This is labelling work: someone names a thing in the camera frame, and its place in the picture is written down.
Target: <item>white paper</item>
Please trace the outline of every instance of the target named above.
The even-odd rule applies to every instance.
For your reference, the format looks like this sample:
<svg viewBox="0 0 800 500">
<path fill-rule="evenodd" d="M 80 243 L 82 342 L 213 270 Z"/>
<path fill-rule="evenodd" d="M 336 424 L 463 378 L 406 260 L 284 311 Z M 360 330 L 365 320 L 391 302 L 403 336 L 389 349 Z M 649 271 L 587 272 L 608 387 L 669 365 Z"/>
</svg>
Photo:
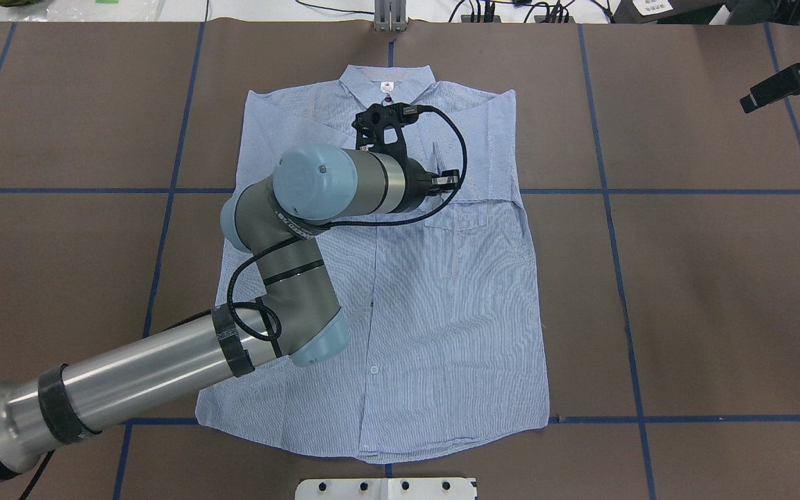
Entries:
<svg viewBox="0 0 800 500">
<path fill-rule="evenodd" d="M 632 0 L 632 3 L 635 4 L 635 9 L 641 13 L 641 16 L 652 16 L 672 10 L 669 0 Z"/>
</svg>

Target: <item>silver arm tube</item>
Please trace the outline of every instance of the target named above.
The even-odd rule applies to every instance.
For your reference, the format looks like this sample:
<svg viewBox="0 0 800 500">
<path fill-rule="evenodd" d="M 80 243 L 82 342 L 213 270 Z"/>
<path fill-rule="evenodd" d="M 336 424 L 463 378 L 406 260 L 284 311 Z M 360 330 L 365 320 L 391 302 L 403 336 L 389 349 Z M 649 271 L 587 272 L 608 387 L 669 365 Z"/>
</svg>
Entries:
<svg viewBox="0 0 800 500">
<path fill-rule="evenodd" d="M 260 313 L 238 312 L 257 331 L 266 331 Z M 240 335 L 255 366 L 275 358 L 270 342 Z M 73 411 L 91 431 L 102 431 L 233 376 L 210 317 L 70 365 L 62 375 Z M 19 385 L 0 383 L 2 465 L 22 474 L 43 453 L 61 445 L 42 418 L 38 379 Z"/>
</svg>

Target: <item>metal bracket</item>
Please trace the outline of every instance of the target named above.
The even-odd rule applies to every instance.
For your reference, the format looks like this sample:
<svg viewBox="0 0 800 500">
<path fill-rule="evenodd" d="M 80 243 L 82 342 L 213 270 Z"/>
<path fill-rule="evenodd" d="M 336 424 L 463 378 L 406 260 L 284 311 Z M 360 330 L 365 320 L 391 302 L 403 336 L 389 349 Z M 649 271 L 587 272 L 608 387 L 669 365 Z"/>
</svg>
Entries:
<svg viewBox="0 0 800 500">
<path fill-rule="evenodd" d="M 406 31 L 406 0 L 375 0 L 375 31 Z"/>
<path fill-rule="evenodd" d="M 295 500 L 359 498 L 361 500 L 476 500 L 475 478 L 356 478 L 305 480 Z"/>
</svg>

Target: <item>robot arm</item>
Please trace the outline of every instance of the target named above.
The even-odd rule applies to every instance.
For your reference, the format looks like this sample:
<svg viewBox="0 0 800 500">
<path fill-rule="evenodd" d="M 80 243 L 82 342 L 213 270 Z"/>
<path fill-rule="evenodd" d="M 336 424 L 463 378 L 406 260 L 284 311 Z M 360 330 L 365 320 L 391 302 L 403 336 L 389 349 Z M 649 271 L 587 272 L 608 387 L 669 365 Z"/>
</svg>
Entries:
<svg viewBox="0 0 800 500">
<path fill-rule="evenodd" d="M 353 224 L 337 218 L 409 212 L 425 197 L 451 191 L 436 210 L 449 202 L 464 167 L 461 175 L 432 174 L 406 157 L 400 129 L 423 111 L 441 114 L 461 140 L 434 108 L 373 105 L 353 123 L 358 149 L 291 149 L 271 177 L 228 200 L 222 228 L 234 247 L 255 254 L 244 266 L 257 260 L 267 291 L 260 303 L 232 302 L 235 274 L 228 304 L 210 316 L 26 383 L 0 383 L 0 481 L 29 471 L 50 450 L 274 358 L 287 355 L 304 367 L 345 348 L 349 330 L 314 237 L 333 224 Z M 397 142 L 386 144 L 390 128 Z"/>
</svg>

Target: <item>light blue joint cap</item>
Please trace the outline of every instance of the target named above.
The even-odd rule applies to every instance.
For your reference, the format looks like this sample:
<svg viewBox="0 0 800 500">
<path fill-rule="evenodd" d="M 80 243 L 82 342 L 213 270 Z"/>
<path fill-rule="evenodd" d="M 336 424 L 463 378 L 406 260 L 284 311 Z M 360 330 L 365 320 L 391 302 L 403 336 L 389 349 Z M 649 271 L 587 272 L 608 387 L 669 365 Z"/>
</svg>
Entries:
<svg viewBox="0 0 800 500">
<path fill-rule="evenodd" d="M 245 190 L 234 191 L 233 196 L 222 206 L 222 232 L 224 237 L 240 252 L 251 253 L 251 250 L 242 243 L 239 233 L 236 232 L 236 204 Z"/>
<path fill-rule="evenodd" d="M 347 328 L 344 310 L 339 309 L 320 333 L 301 346 L 301 349 L 290 354 L 289 358 L 296 367 L 309 367 L 344 351 L 349 342 L 350 329 Z"/>
<path fill-rule="evenodd" d="M 290 215 L 324 221 L 343 212 L 356 193 L 356 165 L 329 144 L 298 146 L 274 169 L 274 194 Z"/>
</svg>

